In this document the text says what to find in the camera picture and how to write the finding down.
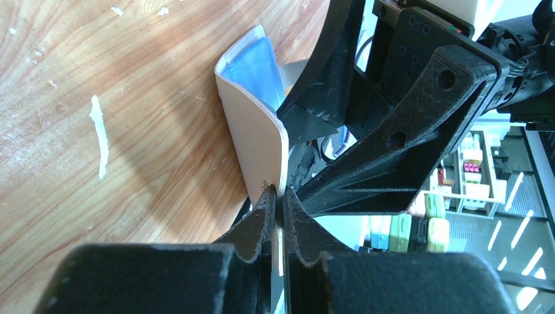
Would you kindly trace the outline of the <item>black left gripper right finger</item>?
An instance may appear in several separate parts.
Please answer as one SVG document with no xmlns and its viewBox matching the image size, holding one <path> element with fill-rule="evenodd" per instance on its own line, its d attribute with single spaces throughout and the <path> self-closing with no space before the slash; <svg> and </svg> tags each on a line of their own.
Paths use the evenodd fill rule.
<svg viewBox="0 0 555 314">
<path fill-rule="evenodd" d="M 513 313 L 497 274 L 461 253 L 363 253 L 282 199 L 288 313 Z"/>
</svg>

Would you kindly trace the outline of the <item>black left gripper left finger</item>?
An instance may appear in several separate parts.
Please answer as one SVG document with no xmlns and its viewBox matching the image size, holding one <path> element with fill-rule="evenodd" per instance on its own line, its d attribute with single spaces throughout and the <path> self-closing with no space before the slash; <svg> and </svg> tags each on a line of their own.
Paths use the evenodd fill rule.
<svg viewBox="0 0 555 314">
<path fill-rule="evenodd" d="M 269 313 L 277 194 L 212 243 L 87 244 L 73 249 L 36 313 Z"/>
</svg>

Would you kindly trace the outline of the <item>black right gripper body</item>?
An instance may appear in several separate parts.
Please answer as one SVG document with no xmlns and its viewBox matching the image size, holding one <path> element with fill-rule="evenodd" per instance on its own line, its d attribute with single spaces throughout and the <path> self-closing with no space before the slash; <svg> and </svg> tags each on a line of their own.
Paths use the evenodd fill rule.
<svg viewBox="0 0 555 314">
<path fill-rule="evenodd" d="M 278 109 L 292 145 L 346 126 L 356 144 L 284 204 L 313 216 L 407 210 L 440 159 L 494 107 L 508 58 L 427 7 L 385 6 L 367 68 L 355 66 L 363 1 L 331 1 L 303 72 Z"/>
</svg>

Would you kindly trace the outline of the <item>white card holder wallet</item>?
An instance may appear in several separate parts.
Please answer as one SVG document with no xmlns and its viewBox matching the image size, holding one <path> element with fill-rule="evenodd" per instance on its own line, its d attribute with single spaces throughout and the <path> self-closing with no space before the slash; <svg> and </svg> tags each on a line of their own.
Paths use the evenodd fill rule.
<svg viewBox="0 0 555 314">
<path fill-rule="evenodd" d="M 257 25 L 237 40 L 214 73 L 250 200 L 256 202 L 271 185 L 283 195 L 289 137 L 276 111 L 285 88 L 264 28 Z"/>
</svg>

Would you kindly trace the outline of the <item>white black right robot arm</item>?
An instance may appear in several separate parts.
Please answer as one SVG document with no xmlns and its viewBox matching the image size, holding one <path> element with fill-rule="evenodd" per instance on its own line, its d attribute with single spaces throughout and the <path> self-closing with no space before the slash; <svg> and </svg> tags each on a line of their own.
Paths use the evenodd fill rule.
<svg viewBox="0 0 555 314">
<path fill-rule="evenodd" d="M 355 64 L 364 1 L 331 1 L 304 70 L 277 116 L 292 147 L 345 126 L 355 144 L 315 177 L 292 169 L 284 201 L 313 216 L 400 213 L 478 118 L 503 109 L 554 127 L 554 12 L 490 24 L 477 40 L 453 10 L 376 1 L 368 64 Z"/>
</svg>

